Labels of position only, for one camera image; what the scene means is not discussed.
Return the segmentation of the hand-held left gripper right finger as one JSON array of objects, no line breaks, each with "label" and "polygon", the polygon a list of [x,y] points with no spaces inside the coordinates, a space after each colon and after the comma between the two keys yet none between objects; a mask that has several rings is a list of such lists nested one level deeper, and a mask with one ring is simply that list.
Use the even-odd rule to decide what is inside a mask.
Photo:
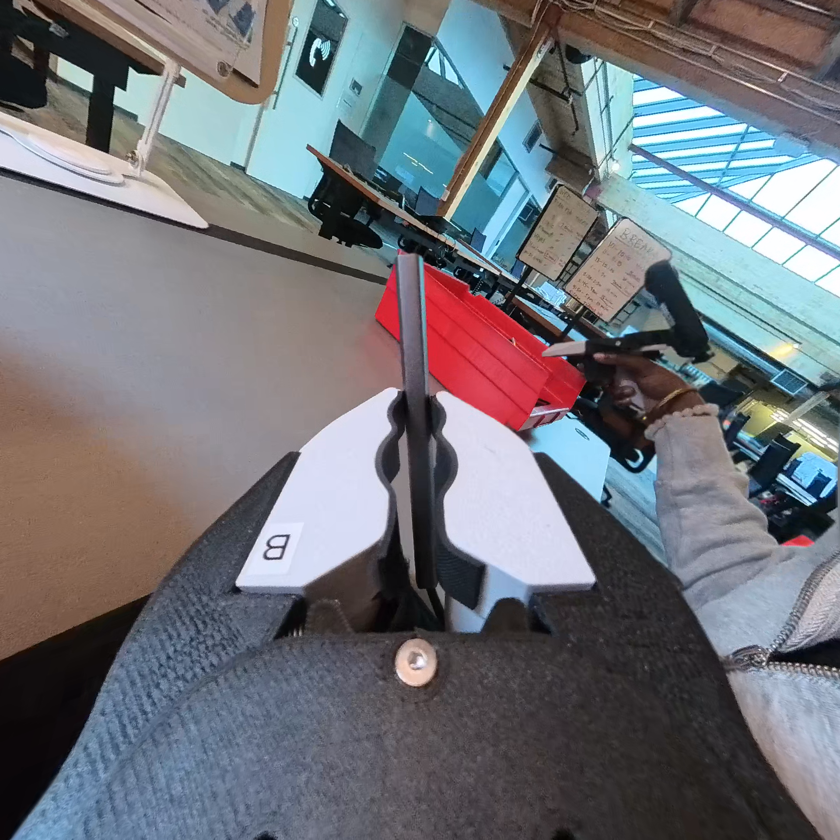
[{"label": "hand-held left gripper right finger", "polygon": [[505,600],[594,590],[595,573],[535,454],[448,392],[430,400],[434,556],[449,632],[479,632]]}]

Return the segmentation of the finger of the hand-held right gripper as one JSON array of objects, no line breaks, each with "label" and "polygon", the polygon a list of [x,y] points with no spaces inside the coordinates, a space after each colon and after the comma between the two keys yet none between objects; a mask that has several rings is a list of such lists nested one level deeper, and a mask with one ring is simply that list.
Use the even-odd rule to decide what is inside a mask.
[{"label": "finger of the hand-held right gripper", "polygon": [[634,332],[619,338],[585,339],[566,341],[549,346],[542,352],[544,359],[585,357],[596,355],[614,355],[620,358],[640,357],[657,361],[663,348],[671,346],[670,330],[651,330]]}]

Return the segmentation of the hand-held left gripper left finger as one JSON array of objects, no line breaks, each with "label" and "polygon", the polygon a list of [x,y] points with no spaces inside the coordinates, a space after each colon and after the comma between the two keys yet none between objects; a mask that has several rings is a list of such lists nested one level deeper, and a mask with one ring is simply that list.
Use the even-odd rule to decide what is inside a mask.
[{"label": "hand-held left gripper left finger", "polygon": [[396,492],[403,393],[385,388],[298,452],[236,579],[246,594],[336,601],[373,627],[403,583]]}]

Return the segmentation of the red plastic bin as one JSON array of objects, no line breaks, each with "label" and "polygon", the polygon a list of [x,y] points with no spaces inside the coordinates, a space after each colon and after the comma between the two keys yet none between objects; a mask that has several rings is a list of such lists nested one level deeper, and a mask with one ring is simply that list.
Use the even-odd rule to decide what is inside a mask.
[{"label": "red plastic bin", "polygon": [[463,402],[519,432],[573,408],[583,374],[466,282],[424,268],[427,372]]}]

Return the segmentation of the person's right hand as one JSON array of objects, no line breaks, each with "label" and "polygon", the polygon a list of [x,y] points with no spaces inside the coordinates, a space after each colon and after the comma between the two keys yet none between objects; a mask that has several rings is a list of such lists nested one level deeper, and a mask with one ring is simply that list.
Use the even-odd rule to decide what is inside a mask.
[{"label": "person's right hand", "polygon": [[595,353],[593,359],[616,370],[607,387],[613,408],[602,409],[604,423],[633,445],[645,447],[646,429],[666,417],[709,414],[695,388],[643,355]]}]

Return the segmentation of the whiteboard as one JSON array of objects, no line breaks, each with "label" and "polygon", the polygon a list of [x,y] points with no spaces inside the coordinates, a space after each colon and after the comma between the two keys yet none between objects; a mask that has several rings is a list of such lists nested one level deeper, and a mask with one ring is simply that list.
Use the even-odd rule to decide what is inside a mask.
[{"label": "whiteboard", "polygon": [[598,210],[580,194],[557,185],[525,237],[517,259],[542,277],[558,280],[598,217]]},{"label": "whiteboard", "polygon": [[671,251],[623,217],[595,247],[566,285],[572,300],[604,322],[614,320],[644,286],[646,271],[670,261]]}]

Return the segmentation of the white side table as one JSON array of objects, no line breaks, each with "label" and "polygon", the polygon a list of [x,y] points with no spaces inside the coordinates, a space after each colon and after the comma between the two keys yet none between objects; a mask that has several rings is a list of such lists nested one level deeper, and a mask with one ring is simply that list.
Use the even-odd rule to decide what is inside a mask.
[{"label": "white side table", "polygon": [[592,430],[565,416],[522,436],[533,453],[549,456],[597,502],[602,501],[610,449]]}]

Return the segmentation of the black phone icon sign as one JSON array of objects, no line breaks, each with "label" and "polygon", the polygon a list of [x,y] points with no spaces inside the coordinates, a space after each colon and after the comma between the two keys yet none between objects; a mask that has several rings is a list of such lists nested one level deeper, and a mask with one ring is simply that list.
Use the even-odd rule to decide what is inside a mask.
[{"label": "black phone icon sign", "polygon": [[295,78],[320,98],[349,22],[335,1],[317,1],[295,67]]}]

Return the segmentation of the plywood poster board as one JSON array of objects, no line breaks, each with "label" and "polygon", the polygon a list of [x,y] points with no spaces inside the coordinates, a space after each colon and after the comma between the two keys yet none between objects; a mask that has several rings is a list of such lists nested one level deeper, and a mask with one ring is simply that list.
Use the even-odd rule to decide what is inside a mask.
[{"label": "plywood poster board", "polygon": [[273,91],[280,73],[286,43],[291,2],[266,1],[265,29],[262,40],[261,81],[257,85],[238,73],[226,79],[215,79],[174,56],[152,35],[137,26],[132,15],[126,15],[119,2],[127,1],[45,1],[32,2],[44,15],[60,17],[94,35],[123,53],[140,67],[140,72],[160,76],[165,59],[171,58],[226,97],[245,104],[259,104]]}]

